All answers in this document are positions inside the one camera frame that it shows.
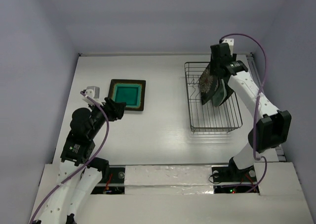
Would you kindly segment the square teal black plate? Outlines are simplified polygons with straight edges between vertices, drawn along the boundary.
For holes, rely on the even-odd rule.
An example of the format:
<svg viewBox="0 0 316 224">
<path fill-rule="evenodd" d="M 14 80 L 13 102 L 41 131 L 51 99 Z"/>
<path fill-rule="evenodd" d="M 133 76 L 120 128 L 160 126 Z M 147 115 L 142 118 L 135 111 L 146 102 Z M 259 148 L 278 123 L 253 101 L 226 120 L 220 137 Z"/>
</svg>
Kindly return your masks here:
<svg viewBox="0 0 316 224">
<path fill-rule="evenodd" d="M 108 97 L 114 102 L 125 102 L 127 111 L 144 111 L 145 80 L 112 79 Z"/>
</svg>

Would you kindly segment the black white floral square plate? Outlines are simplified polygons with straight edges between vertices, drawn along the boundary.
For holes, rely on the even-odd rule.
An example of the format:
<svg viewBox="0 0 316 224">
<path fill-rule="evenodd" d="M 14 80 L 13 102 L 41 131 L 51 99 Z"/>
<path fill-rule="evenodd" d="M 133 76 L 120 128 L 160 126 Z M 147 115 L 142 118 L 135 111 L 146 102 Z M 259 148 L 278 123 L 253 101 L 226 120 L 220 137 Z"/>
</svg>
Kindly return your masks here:
<svg viewBox="0 0 316 224">
<path fill-rule="evenodd" d="M 201 104 L 205 105 L 215 95 L 219 87 L 219 77 L 211 69 L 211 65 L 205 68 L 199 78 L 199 90 L 201 97 Z"/>
</svg>

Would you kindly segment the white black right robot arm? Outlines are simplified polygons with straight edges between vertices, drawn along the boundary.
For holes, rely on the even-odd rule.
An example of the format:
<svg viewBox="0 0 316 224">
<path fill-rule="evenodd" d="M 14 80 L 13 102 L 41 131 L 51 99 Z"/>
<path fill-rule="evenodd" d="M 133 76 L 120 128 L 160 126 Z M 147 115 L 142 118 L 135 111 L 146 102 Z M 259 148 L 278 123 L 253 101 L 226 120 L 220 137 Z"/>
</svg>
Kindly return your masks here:
<svg viewBox="0 0 316 224">
<path fill-rule="evenodd" d="M 235 60 L 231 54 L 232 44 L 227 42 L 210 47 L 210 74 L 216 89 L 211 100 L 220 106 L 232 90 L 242 100 L 253 117 L 253 128 L 248 134 L 248 143 L 229 160 L 228 177 L 239 180 L 256 161 L 265 160 L 262 153 L 287 140 L 291 114 L 273 105 L 253 81 L 246 65 Z"/>
</svg>

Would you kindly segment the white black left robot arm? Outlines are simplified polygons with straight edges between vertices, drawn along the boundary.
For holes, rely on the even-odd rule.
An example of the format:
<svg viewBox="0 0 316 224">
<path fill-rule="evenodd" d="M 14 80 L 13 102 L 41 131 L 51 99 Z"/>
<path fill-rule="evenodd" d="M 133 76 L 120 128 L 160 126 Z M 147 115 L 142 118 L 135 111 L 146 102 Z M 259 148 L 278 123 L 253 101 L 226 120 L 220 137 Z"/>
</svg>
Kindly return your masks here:
<svg viewBox="0 0 316 224">
<path fill-rule="evenodd" d="M 101 103 L 84 99 L 89 106 L 72 113 L 56 186 L 37 207 L 32 224 L 74 224 L 96 184 L 109 177 L 109 162 L 97 157 L 101 148 L 94 149 L 94 138 L 103 125 L 123 117 L 126 104 L 107 97 Z"/>
</svg>

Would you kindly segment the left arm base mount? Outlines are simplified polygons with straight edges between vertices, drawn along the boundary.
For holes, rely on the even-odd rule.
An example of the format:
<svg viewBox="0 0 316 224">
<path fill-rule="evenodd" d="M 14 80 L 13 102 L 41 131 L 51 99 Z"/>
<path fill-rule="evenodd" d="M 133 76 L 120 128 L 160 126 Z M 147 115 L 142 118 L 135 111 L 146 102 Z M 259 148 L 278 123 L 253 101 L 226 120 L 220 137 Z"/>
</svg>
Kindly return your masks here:
<svg viewBox="0 0 316 224">
<path fill-rule="evenodd" d="M 94 187 L 91 194 L 124 194 L 125 193 L 125 166 L 110 166 L 109 174 L 106 175 Z"/>
</svg>

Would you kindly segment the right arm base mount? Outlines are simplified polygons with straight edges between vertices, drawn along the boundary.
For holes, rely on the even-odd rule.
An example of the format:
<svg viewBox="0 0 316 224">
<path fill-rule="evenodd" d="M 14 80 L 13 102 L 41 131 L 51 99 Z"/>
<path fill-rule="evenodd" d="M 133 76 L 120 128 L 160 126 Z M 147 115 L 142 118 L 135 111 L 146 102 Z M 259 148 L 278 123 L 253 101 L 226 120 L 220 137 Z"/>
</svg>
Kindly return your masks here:
<svg viewBox="0 0 316 224">
<path fill-rule="evenodd" d="M 253 166 L 235 173 L 228 166 L 212 166 L 208 180 L 213 184 L 215 194 L 259 193 Z"/>
</svg>

